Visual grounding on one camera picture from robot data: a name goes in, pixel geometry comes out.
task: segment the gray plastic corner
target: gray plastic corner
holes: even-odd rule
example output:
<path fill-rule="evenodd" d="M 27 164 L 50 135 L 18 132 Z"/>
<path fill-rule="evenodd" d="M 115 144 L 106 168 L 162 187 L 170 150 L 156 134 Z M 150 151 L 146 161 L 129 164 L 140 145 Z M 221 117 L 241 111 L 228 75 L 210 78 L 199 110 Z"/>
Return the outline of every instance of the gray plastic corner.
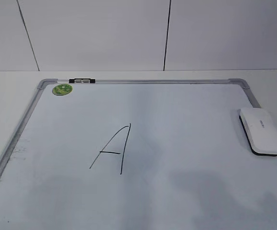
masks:
<path fill-rule="evenodd" d="M 244 79 L 230 78 L 229 81 L 233 84 L 240 85 L 243 89 L 249 89 L 250 88 L 249 84 Z"/>
<path fill-rule="evenodd" d="M 46 88 L 47 85 L 56 84 L 56 83 L 57 83 L 57 79 L 43 79 L 39 82 L 37 89 L 41 90 Z"/>

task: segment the tile grout line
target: tile grout line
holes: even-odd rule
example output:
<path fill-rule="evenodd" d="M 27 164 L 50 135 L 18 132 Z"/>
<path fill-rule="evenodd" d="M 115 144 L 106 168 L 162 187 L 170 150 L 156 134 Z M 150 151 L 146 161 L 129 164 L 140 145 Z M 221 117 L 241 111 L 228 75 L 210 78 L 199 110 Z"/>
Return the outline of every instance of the tile grout line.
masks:
<path fill-rule="evenodd" d="M 36 57 L 35 57 L 34 49 L 33 49 L 33 46 L 32 46 L 31 40 L 30 40 L 30 36 L 29 36 L 28 30 L 27 30 L 27 26 L 26 26 L 25 21 L 24 21 L 24 19 L 23 19 L 22 10 L 21 10 L 21 8 L 20 8 L 20 5 L 19 5 L 18 0 L 16 0 L 16 1 L 17 1 L 17 5 L 18 5 L 18 9 L 19 9 L 20 16 L 21 16 L 21 18 L 22 18 L 22 23 L 23 23 L 23 25 L 24 25 L 25 31 L 26 31 L 27 36 L 28 36 L 28 39 L 29 39 L 29 43 L 30 43 L 31 50 L 32 50 L 32 53 L 33 53 L 33 56 L 34 56 L 34 60 L 35 60 L 35 62 L 36 62 L 37 70 L 39 71 L 38 63 L 37 63 L 37 60 L 36 60 Z"/>
<path fill-rule="evenodd" d="M 169 30 L 169 22 L 170 22 L 170 9 L 171 9 L 171 0 L 169 0 L 169 12 L 168 12 L 168 21 L 167 21 L 167 32 L 166 32 L 166 44 L 165 44 L 165 55 L 164 55 L 163 71 L 165 71 L 165 64 L 166 64 L 166 54 L 167 54 L 167 44 L 168 44 L 168 30 Z"/>

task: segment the black ink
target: black ink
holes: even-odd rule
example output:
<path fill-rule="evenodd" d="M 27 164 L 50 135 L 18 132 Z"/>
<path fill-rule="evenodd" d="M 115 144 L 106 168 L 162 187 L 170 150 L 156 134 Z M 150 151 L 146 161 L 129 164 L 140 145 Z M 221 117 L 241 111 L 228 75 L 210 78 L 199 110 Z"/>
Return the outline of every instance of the black ink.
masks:
<path fill-rule="evenodd" d="M 107 151 L 100 151 L 100 152 L 120 154 L 119 152 L 107 152 Z"/>
<path fill-rule="evenodd" d="M 129 125 L 129 131 L 128 131 L 127 139 L 125 140 L 125 144 L 124 144 L 124 148 L 123 148 L 120 175 L 122 174 L 124 152 L 125 152 L 125 147 L 127 146 L 127 141 L 128 141 L 128 137 L 129 137 L 129 134 L 130 134 L 130 129 L 131 129 L 131 123 L 130 123 L 130 125 Z"/>
<path fill-rule="evenodd" d="M 119 129 L 119 130 L 117 131 L 117 133 L 114 134 L 114 136 L 109 140 L 109 142 L 108 142 L 108 143 L 103 147 L 103 149 L 99 152 L 99 154 L 97 155 L 97 157 L 95 158 L 95 160 L 93 161 L 93 163 L 91 164 L 91 166 L 90 166 L 89 169 L 91 169 L 91 167 L 94 165 L 94 163 L 96 162 L 96 160 L 98 159 L 98 157 L 100 156 L 100 154 L 103 152 L 103 150 L 105 149 L 105 147 L 107 147 L 107 145 L 110 143 L 110 141 L 113 140 L 113 138 L 114 138 L 121 130 L 123 130 L 124 128 L 127 128 L 127 127 L 129 127 L 129 126 L 122 127 L 121 129 Z"/>

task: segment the white eraser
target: white eraser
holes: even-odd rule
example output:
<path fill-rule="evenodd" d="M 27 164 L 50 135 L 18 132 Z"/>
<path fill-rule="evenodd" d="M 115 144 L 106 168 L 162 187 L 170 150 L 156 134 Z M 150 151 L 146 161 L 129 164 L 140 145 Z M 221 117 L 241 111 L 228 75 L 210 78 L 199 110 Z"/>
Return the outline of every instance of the white eraser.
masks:
<path fill-rule="evenodd" d="M 240 119 L 255 154 L 276 156 L 277 127 L 270 114 L 260 108 L 242 108 Z"/>

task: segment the white tile wall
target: white tile wall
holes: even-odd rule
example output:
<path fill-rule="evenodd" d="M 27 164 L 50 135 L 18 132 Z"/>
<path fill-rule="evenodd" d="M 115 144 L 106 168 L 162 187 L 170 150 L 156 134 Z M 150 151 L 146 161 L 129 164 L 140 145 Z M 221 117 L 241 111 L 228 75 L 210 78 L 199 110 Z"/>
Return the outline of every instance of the white tile wall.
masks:
<path fill-rule="evenodd" d="M 166 70 L 277 69 L 277 0 L 172 0 Z"/>
<path fill-rule="evenodd" d="M 162 70 L 169 0 L 20 0 L 40 70 Z"/>
<path fill-rule="evenodd" d="M 16 0 L 0 0 L 0 70 L 37 70 Z"/>

